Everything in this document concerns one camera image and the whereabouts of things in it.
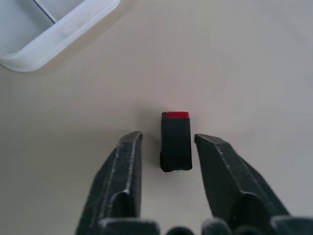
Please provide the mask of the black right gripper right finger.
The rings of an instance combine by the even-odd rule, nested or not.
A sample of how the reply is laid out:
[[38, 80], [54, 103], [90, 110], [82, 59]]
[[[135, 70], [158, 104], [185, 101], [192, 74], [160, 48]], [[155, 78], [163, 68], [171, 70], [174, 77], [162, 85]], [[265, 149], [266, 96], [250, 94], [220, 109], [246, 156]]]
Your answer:
[[233, 231], [247, 226], [274, 235], [270, 220], [289, 212], [263, 176], [228, 142], [205, 134], [196, 134], [194, 141], [213, 216]]

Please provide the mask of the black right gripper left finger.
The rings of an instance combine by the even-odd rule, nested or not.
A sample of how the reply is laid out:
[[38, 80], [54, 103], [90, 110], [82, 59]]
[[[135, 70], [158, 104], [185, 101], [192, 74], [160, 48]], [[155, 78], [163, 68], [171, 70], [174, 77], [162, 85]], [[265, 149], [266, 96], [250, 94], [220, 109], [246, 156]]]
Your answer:
[[141, 210], [140, 131], [124, 135], [95, 175], [76, 235], [96, 235], [101, 220], [136, 218]]

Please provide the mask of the small black red-tipped block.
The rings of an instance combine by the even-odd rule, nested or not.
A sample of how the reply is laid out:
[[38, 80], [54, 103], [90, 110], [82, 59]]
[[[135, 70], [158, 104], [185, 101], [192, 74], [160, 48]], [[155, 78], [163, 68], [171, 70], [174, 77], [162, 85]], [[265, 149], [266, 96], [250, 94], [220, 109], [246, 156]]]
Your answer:
[[191, 131], [188, 112], [162, 113], [159, 165], [164, 172], [192, 169]]

